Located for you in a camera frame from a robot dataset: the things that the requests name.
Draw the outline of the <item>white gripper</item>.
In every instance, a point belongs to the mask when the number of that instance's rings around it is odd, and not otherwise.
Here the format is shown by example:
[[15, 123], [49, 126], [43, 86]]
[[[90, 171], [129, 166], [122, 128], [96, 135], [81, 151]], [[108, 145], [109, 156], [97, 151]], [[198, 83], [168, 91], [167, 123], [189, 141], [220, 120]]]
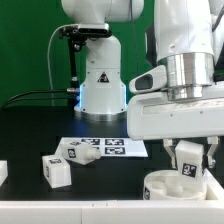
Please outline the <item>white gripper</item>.
[[224, 135], [224, 97], [213, 95], [193, 102], [175, 103], [164, 92], [134, 96], [128, 105], [127, 132], [133, 140], [163, 140], [163, 147], [176, 168], [175, 138], [208, 137], [208, 167]]

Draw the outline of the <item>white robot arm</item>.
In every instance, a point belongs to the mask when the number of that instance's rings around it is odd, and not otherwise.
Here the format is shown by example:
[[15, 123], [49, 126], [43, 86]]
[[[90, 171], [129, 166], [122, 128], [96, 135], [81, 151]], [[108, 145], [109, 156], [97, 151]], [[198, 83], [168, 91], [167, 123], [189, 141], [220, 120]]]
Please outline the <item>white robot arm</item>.
[[87, 51], [77, 112], [125, 114], [134, 140], [160, 139], [169, 148], [204, 137], [217, 148], [224, 135], [224, 0], [155, 0], [146, 31], [152, 68], [129, 84], [121, 81], [121, 44], [109, 25], [139, 17], [144, 0], [61, 2], [75, 49]]

